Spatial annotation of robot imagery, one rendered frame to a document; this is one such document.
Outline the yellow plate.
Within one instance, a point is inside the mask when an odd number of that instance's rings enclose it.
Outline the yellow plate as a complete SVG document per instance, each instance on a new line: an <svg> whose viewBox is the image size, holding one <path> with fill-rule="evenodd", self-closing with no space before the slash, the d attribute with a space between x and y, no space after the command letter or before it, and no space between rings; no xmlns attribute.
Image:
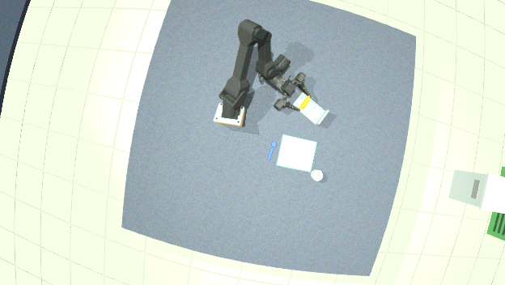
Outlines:
<svg viewBox="0 0 505 285"><path fill-rule="evenodd" d="M306 97L306 99L303 101L303 103L299 106L299 109L305 108L306 106L308 106L308 103L310 101L309 98L310 98L310 96Z"/></svg>

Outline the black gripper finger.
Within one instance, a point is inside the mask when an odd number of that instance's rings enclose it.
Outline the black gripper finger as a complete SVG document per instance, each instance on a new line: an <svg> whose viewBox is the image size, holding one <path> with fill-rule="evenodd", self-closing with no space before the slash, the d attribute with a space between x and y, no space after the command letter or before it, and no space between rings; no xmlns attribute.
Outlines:
<svg viewBox="0 0 505 285"><path fill-rule="evenodd" d="M285 106L287 106L287 107L291 107L291 108L294 108L294 109L297 109L297 110L301 111L298 107L296 107L295 105L293 105L293 104L292 104L292 103L290 103L289 101L287 101L287 102L285 103L285 105L283 106L283 108L284 108Z"/></svg>
<svg viewBox="0 0 505 285"><path fill-rule="evenodd" d="M307 94L308 96L310 96L310 97L311 97L311 95L309 94L309 92L308 92L307 88L306 88L306 87L305 87L305 85L304 85L304 82L305 82L305 80L304 80L304 81L303 81L303 82L302 82L302 83L301 83L298 87L300 87L300 88L301 88L301 90L302 90L305 94Z"/></svg>

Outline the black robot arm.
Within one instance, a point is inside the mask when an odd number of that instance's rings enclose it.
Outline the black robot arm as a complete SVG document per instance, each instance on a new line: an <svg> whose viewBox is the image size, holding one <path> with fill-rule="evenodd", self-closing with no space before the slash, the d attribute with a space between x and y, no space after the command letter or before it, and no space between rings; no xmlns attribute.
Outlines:
<svg viewBox="0 0 505 285"><path fill-rule="evenodd" d="M233 75L228 79L226 86L219 94L223 100L223 118L238 119L240 107L247 97L250 82L246 79L248 66L253 53L253 47L258 44L259 59L256 62L256 72L258 72L260 82L266 80L271 85L276 82L291 63L284 55L280 54L275 61L271 55L271 32L266 31L260 24L245 19L239 24L238 37L240 46L238 49ZM291 95L297 88L296 79L290 75L288 79L283 78L284 84L279 84L278 88L286 95Z"/></svg>

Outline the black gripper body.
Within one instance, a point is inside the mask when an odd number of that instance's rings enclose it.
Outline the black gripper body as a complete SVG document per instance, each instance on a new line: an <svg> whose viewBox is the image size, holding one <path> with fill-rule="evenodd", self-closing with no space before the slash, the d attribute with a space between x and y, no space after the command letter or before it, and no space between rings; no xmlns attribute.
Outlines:
<svg viewBox="0 0 505 285"><path fill-rule="evenodd" d="M295 79L296 79L296 81L297 81L297 82L295 83L295 85L296 85L296 86L297 86L297 85L300 85L300 84L303 82L304 77L306 77L306 75L305 75L304 73L302 73L302 72L301 72L301 73L299 73L299 74L297 74L297 75L296 75L296 77L295 77ZM274 82L274 84L273 84L272 86L273 86L273 87L275 87L277 90L279 90L279 91L280 91L280 89L278 88L278 85L279 85L279 84L281 84L281 85L282 85L282 84L284 84L283 77L282 77L281 75L279 76L278 80L277 80L276 82ZM280 92L281 92L281 91L280 91ZM281 93L282 93L282 92L281 92ZM284 95L284 94L283 94L283 95ZM281 98L281 99L278 99L278 100L276 101L276 103L275 103L274 107L275 107L277 110L279 110L279 111L280 111L280 108L281 108L281 107L283 107L283 106L285 105L285 103L286 103L286 98L287 98L288 96L289 96L289 95L288 95L288 94L286 94L286 95L282 96L282 98Z"/></svg>

